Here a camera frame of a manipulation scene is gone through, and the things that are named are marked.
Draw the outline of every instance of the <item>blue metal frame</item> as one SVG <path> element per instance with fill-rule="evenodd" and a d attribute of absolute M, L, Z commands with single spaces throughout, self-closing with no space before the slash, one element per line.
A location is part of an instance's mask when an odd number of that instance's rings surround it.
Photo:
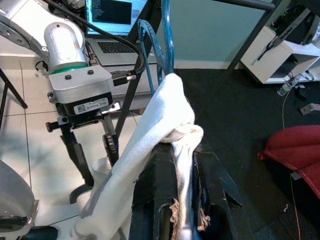
<path fill-rule="evenodd" d="M 152 82 L 151 72 L 148 64 L 148 57 L 146 54 L 146 47 L 144 43 L 146 33 L 150 38 L 150 41 L 152 43 L 152 47 L 154 50 L 154 55 L 156 58 L 156 72 L 157 72 L 157 79 L 158 79 L 159 85 L 163 80 L 162 72 L 164 72 L 164 75 L 173 73 L 174 65 L 175 65 L 175 47 L 174 47 L 173 34 L 172 34 L 171 23 L 170 23 L 169 0 L 161 1 L 161 8 L 162 8 L 162 22 L 163 22 L 163 29 L 164 29 L 164 44 L 165 44 L 166 55 L 164 55 L 161 50 L 161 47 L 157 40 L 156 33 L 152 28 L 151 24 L 146 20 L 141 20 L 141 19 L 138 20 L 138 36 L 141 44 L 142 53 L 146 59 L 146 72 L 147 72 L 147 77 L 148 77 L 149 86 L 150 86 L 152 95 L 155 93 L 155 88 Z"/>

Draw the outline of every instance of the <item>water bottle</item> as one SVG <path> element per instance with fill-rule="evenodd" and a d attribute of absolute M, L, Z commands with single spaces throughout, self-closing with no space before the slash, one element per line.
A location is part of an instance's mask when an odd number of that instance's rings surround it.
<path fill-rule="evenodd" d="M 299 82 L 300 76 L 301 75 L 298 74 L 297 76 L 292 77 L 290 80 L 286 81 L 282 85 L 282 87 L 278 89 L 277 93 L 282 97 L 285 96 L 290 91 L 290 89 L 292 89 Z"/>

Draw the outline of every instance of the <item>black carpet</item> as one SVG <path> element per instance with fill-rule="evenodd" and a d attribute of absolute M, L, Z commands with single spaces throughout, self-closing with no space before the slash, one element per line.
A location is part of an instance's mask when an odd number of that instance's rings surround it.
<path fill-rule="evenodd" d="M 185 95 L 197 115 L 223 70 L 176 69 L 176 73 L 181 76 Z M 283 128 L 285 97 L 277 94 L 280 86 L 258 83 L 244 70 L 235 70 L 196 122 L 237 184 L 257 240 L 298 239 L 290 170 L 274 161 L 257 160 L 257 153 L 264 149 L 266 140 Z M 303 116 L 298 111 L 308 103 L 320 104 L 320 83 L 306 86 L 306 101 L 299 100 L 294 90 L 286 100 L 286 128 L 320 124 L 320 113 Z M 293 182 L 293 188 L 301 239 L 320 239 L 320 201 L 302 179 Z"/>

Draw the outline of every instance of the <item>barcode label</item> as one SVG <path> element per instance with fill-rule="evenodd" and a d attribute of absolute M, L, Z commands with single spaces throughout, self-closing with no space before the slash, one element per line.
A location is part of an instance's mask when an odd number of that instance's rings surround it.
<path fill-rule="evenodd" d="M 109 100 L 108 98 L 104 97 L 95 101 L 90 101 L 90 102 L 83 103 L 81 105 L 76 105 L 73 107 L 73 110 L 76 115 L 79 115 L 86 112 L 90 112 L 92 110 L 100 109 L 108 105 L 109 105 Z"/>

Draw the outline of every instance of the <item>teal wall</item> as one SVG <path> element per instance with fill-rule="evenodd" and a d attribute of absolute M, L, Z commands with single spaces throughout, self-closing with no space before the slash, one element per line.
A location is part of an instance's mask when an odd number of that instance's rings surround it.
<path fill-rule="evenodd" d="M 221 61 L 233 59 L 262 10 L 212 0 L 170 0 L 175 59 Z M 157 33 L 163 46 L 163 29 Z"/>

